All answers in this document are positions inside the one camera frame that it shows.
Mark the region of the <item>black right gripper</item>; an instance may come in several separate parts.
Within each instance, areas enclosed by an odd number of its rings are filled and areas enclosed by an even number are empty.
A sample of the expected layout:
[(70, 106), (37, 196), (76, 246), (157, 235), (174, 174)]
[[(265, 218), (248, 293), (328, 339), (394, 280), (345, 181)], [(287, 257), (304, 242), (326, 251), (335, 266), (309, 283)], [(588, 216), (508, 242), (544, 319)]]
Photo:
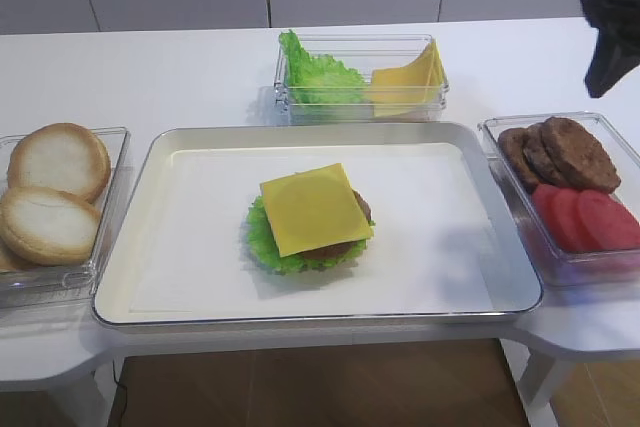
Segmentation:
[(639, 66), (639, 0), (586, 0), (583, 11), (598, 31), (584, 83), (591, 98), (601, 98)]

